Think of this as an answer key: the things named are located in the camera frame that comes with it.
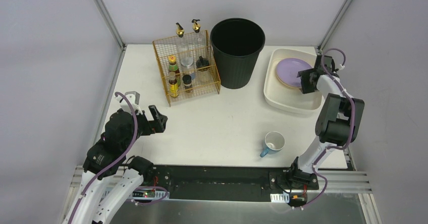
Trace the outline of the small black spice jar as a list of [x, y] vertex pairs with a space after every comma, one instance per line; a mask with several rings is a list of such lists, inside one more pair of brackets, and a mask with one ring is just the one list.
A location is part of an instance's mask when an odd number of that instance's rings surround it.
[[182, 77], [182, 83], [184, 84], [184, 89], [186, 93], [192, 92], [193, 86], [192, 86], [192, 78], [190, 75], [185, 74]]

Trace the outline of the purple plate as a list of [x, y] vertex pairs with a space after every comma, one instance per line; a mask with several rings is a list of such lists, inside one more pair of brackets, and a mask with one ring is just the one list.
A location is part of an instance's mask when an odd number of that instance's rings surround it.
[[278, 62], [275, 72], [282, 84], [292, 88], [300, 88], [301, 80], [298, 77], [298, 73], [309, 69], [312, 69], [312, 66], [304, 60], [286, 58]]

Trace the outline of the black lid spice jar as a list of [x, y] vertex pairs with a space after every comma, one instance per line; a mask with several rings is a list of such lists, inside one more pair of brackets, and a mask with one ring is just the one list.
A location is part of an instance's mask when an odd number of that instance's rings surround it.
[[196, 62], [197, 78], [200, 83], [208, 83], [212, 80], [209, 60], [199, 56]]

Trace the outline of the gold wire basket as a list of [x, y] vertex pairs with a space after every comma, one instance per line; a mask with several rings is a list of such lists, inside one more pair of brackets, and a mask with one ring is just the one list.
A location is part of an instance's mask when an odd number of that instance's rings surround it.
[[220, 93], [221, 80], [208, 31], [152, 42], [168, 105]]

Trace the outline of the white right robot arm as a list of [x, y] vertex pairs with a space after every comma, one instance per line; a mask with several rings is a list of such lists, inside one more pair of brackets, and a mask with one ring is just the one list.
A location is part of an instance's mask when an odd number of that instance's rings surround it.
[[295, 158], [286, 178], [294, 183], [317, 183], [316, 171], [334, 151], [343, 150], [358, 134], [365, 103], [351, 96], [341, 84], [331, 56], [318, 55], [312, 69], [298, 72], [301, 92], [320, 92], [325, 99], [315, 123], [314, 141]]

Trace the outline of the blue mug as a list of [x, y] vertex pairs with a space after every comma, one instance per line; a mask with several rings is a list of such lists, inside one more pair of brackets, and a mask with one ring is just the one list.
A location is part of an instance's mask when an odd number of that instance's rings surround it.
[[277, 131], [268, 132], [264, 137], [263, 150], [259, 156], [265, 157], [270, 153], [276, 153], [282, 150], [284, 146], [285, 138], [281, 133]]

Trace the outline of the clear oil dispenser bottle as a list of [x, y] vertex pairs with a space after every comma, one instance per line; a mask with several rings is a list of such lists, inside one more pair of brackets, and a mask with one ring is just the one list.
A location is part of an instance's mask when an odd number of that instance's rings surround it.
[[186, 41], [186, 38], [184, 37], [184, 28], [177, 22], [176, 23], [177, 29], [176, 29], [176, 47], [177, 47], [177, 53], [179, 55], [180, 60], [186, 61], [190, 58], [189, 55], [189, 49], [188, 49], [188, 42]]

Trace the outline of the orange plate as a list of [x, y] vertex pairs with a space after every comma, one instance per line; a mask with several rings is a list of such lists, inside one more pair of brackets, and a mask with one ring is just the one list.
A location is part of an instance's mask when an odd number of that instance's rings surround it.
[[291, 89], [301, 89], [301, 79], [299, 77], [293, 78], [276, 74], [276, 78], [282, 85], [286, 87], [289, 87]]

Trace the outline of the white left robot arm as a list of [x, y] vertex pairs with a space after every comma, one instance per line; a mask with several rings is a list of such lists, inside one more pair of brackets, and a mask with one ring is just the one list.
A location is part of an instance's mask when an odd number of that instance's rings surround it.
[[141, 156], [131, 159], [120, 181], [105, 193], [120, 165], [126, 160], [125, 151], [134, 136], [149, 136], [166, 129], [167, 116], [156, 106], [149, 106], [153, 120], [143, 111], [129, 113], [123, 109], [111, 115], [105, 132], [92, 146], [83, 164], [79, 193], [65, 216], [64, 223], [110, 223], [132, 192], [147, 182], [154, 188], [153, 163]]

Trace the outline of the small yellow label bottle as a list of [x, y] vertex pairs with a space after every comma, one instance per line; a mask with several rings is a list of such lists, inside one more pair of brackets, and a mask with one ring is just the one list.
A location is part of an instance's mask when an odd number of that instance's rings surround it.
[[175, 72], [169, 72], [169, 88], [170, 88], [170, 96], [172, 98], [177, 98], [179, 96], [179, 86], [178, 80]]

